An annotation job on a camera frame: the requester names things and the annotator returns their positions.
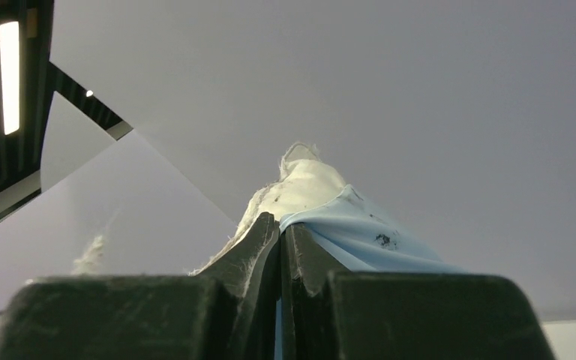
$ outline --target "fluorescent light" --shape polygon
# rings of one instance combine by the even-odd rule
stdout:
[[[1,89],[5,135],[19,130],[19,23],[0,25]]]

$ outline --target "ceiling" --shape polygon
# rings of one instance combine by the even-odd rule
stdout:
[[[576,1],[56,0],[51,60],[233,220],[313,142],[445,260],[576,319]]]
[[[121,119],[96,97],[50,63],[51,0],[0,0],[0,23],[19,21],[21,59],[20,129],[4,135],[0,88],[0,192],[40,168],[52,94],[61,93],[102,128]]]

